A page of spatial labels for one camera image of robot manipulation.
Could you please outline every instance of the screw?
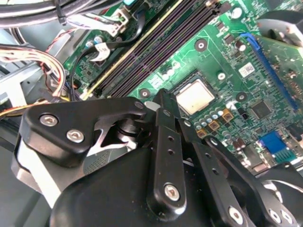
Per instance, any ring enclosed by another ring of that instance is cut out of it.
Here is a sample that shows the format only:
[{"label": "screw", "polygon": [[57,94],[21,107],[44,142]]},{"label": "screw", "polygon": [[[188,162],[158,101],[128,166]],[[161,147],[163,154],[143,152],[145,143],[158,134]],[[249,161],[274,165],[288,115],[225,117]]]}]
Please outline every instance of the screw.
[{"label": "screw", "polygon": [[228,208],[228,212],[229,212],[229,215],[231,216],[231,218],[235,222],[237,222],[238,225],[243,225],[243,223],[244,223],[243,216],[241,215],[241,213],[236,208],[230,206]]},{"label": "screw", "polygon": [[184,120],[184,124],[185,124],[186,126],[188,126],[188,127],[191,126],[191,124],[190,124],[190,122],[189,122],[188,120]]},{"label": "screw", "polygon": [[281,224],[282,223],[282,220],[281,218],[279,217],[279,215],[273,211],[272,209],[269,210],[269,213],[270,213],[270,216],[271,218],[278,224]]},{"label": "screw", "polygon": [[164,187],[164,192],[165,195],[172,201],[178,201],[180,199],[180,193],[178,189],[171,184],[167,184]]},{"label": "screw", "polygon": [[289,214],[287,214],[284,210],[281,210],[282,217],[288,221],[289,224],[293,224],[294,221]]},{"label": "screw", "polygon": [[40,123],[48,127],[53,127],[58,123],[58,120],[56,117],[46,114],[40,117]]},{"label": "screw", "polygon": [[84,135],[82,132],[76,129],[69,130],[66,134],[66,137],[74,143],[81,143],[84,141]]},{"label": "screw", "polygon": [[134,105],[135,105],[136,107],[138,107],[139,109],[143,109],[143,108],[144,108],[144,105],[143,105],[142,103],[138,102],[138,101],[135,102]]},{"label": "screw", "polygon": [[215,146],[218,145],[218,143],[217,143],[217,141],[216,141],[215,139],[211,138],[210,141],[211,141],[211,143],[214,144]]},{"label": "screw", "polygon": [[163,113],[164,113],[166,116],[170,117],[170,112],[169,112],[169,111],[163,110]]}]

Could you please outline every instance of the chip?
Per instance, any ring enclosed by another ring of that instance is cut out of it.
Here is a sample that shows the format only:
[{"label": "chip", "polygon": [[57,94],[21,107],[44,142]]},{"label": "chip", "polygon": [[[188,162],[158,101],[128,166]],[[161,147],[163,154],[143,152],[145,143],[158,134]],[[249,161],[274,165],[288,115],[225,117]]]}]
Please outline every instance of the chip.
[{"label": "chip", "polygon": [[279,5],[283,3],[283,1],[284,0],[265,0],[270,10],[274,10],[275,8],[277,8]]},{"label": "chip", "polygon": [[208,125],[212,130],[216,130],[220,127],[220,125],[216,122],[216,121],[212,121],[209,125]]},{"label": "chip", "polygon": [[227,44],[231,44],[231,43],[235,40],[235,38],[234,38],[232,35],[228,34],[228,35],[224,38],[224,40],[225,40],[225,42],[226,42]]},{"label": "chip", "polygon": [[187,84],[176,97],[181,109],[188,115],[203,110],[215,99],[212,92],[200,79]]},{"label": "chip", "polygon": [[253,113],[258,119],[262,119],[271,114],[271,110],[264,101],[259,101],[258,103],[251,106]]}]

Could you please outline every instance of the blue pcie slot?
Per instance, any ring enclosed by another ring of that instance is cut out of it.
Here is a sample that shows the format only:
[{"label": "blue pcie slot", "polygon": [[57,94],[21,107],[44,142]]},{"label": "blue pcie slot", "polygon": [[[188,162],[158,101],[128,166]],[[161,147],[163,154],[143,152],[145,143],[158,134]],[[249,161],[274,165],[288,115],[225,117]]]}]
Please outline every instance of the blue pcie slot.
[{"label": "blue pcie slot", "polygon": [[240,37],[244,37],[250,43],[252,49],[255,51],[257,57],[264,65],[265,69],[268,71],[269,75],[271,76],[272,80],[275,82],[276,86],[278,87],[278,89],[280,90],[280,92],[282,93],[284,98],[289,102],[290,106],[294,110],[298,110],[299,109],[298,104],[296,103],[296,101],[294,101],[292,96],[289,94],[289,92],[285,88],[283,82],[280,80],[279,76],[276,74],[275,70],[271,67],[269,61],[267,60],[266,56],[264,55],[264,53],[262,51],[261,46],[255,39],[255,37],[250,33],[243,33],[240,35]]}]

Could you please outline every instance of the wire bundle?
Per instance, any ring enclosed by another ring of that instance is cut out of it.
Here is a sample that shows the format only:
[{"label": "wire bundle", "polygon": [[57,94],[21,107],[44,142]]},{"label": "wire bundle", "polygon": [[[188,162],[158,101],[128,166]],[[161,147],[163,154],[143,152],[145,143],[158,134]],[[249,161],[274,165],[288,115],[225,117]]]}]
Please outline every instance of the wire bundle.
[{"label": "wire bundle", "polygon": [[59,97],[66,81],[65,70],[62,64],[52,55],[35,48],[0,44],[0,58],[2,62],[38,61],[47,65],[58,78],[58,87],[53,96]]},{"label": "wire bundle", "polygon": [[0,5],[0,28],[11,28],[46,23],[59,18],[87,14],[114,6],[122,0],[61,0],[59,6],[53,0],[17,5]]}]

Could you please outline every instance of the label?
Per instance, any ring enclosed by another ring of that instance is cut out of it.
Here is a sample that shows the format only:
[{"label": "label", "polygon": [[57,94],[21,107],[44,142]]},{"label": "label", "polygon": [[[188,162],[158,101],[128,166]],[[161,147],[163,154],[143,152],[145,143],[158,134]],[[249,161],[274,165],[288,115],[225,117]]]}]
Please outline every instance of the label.
[{"label": "label", "polygon": [[110,55],[110,49],[106,43],[100,43],[95,45],[95,48],[99,52],[98,56],[90,61],[104,61]]},{"label": "label", "polygon": [[255,68],[253,65],[249,62],[246,65],[244,65],[241,69],[239,69],[239,73],[243,78],[249,76],[251,73],[255,71]]}]

